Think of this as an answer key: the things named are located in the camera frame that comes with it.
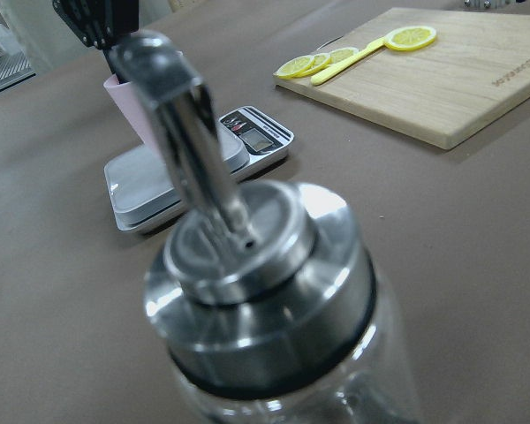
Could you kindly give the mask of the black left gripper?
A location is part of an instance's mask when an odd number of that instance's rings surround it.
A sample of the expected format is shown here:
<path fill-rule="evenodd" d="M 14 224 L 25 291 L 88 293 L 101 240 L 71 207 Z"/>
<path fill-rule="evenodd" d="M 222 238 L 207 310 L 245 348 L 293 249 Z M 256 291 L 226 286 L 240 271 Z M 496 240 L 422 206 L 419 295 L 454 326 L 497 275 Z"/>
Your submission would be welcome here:
<path fill-rule="evenodd" d="M 54 12 L 86 46 L 102 49 L 118 84 L 126 79 L 115 67 L 111 51 L 118 41 L 139 29 L 138 0 L 53 0 Z"/>

